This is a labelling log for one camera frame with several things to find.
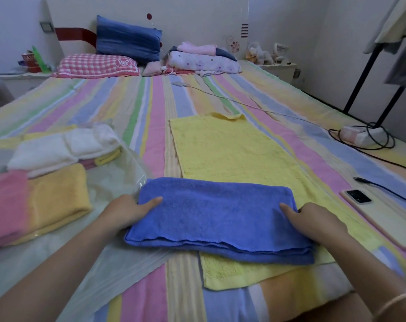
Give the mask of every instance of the finger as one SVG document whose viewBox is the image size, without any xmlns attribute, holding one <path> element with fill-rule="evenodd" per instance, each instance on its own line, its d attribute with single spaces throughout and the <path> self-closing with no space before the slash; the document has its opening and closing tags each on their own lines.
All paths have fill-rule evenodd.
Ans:
<svg viewBox="0 0 406 322">
<path fill-rule="evenodd" d="M 297 212 L 295 212 L 289 205 L 285 203 L 280 203 L 279 208 L 281 208 L 282 212 L 285 216 L 287 216 L 288 219 L 293 218 L 297 214 Z"/>
<path fill-rule="evenodd" d="M 162 201 L 163 201 L 163 197 L 156 197 L 152 200 L 149 200 L 147 203 L 142 204 L 140 207 L 145 213 L 147 213 L 151 209 L 158 206 Z"/>
</svg>

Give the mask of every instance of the bedside table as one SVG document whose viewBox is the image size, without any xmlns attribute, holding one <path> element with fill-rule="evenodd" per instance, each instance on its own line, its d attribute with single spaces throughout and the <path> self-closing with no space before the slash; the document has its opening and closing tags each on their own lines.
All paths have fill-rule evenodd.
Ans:
<svg viewBox="0 0 406 322">
<path fill-rule="evenodd" d="M 15 97 L 21 97 L 26 92 L 36 88 L 46 79 L 50 77 L 52 73 L 22 73 L 17 75 L 8 75 L 0 73 L 0 80 L 2 80 L 11 94 Z"/>
<path fill-rule="evenodd" d="M 291 84 L 292 79 L 294 77 L 294 71 L 297 68 L 297 64 L 291 63 L 289 65 L 282 65 L 282 64 L 267 64 L 267 65 L 259 65 L 261 69 L 275 75 L 279 79 Z"/>
</svg>

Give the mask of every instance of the white headboard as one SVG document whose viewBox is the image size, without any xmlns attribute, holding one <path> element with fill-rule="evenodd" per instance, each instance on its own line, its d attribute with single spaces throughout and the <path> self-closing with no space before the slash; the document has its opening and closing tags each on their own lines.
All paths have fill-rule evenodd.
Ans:
<svg viewBox="0 0 406 322">
<path fill-rule="evenodd" d="M 64 55 L 94 53 L 96 17 L 163 31 L 162 50 L 216 44 L 245 57 L 248 0 L 47 0 Z"/>
</svg>

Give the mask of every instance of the striped bedsheet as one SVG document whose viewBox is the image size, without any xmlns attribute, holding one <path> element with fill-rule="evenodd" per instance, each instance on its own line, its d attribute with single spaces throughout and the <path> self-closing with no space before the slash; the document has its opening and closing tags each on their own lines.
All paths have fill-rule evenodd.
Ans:
<svg viewBox="0 0 406 322">
<path fill-rule="evenodd" d="M 169 119 L 209 112 L 243 113 L 248 121 L 309 166 L 334 193 L 353 188 L 353 176 L 388 184 L 406 197 L 406 171 L 381 164 L 331 140 L 323 128 L 339 129 L 355 120 L 308 97 L 248 62 L 240 75 L 157 76 L 104 79 L 50 78 L 37 89 L 0 108 L 0 139 L 57 127 L 110 120 L 156 177 L 180 177 Z M 208 93 L 285 116 L 221 99 Z M 406 144 L 378 156 L 406 165 Z M 406 203 L 391 197 L 393 205 Z M 406 278 L 406 253 L 388 242 L 375 255 Z M 177 254 L 146 278 L 112 299 L 88 321 L 277 321 L 340 297 L 351 285 L 337 264 L 296 270 L 251 287 L 215 292 L 202 287 L 198 254 Z"/>
</svg>

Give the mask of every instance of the gold bangle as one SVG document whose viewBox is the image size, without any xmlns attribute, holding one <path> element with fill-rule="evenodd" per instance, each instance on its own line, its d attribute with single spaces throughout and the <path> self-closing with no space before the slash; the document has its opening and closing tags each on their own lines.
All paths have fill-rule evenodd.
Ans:
<svg viewBox="0 0 406 322">
<path fill-rule="evenodd" d="M 383 313 L 386 312 L 386 310 L 388 308 L 390 308 L 391 306 L 403 301 L 404 299 L 406 299 L 406 293 L 401 294 L 397 297 L 394 297 L 393 299 L 391 299 L 389 302 L 387 302 L 385 305 L 383 305 L 379 311 L 376 312 L 376 314 L 373 316 L 373 321 L 377 321 L 377 319 L 383 315 Z"/>
</svg>

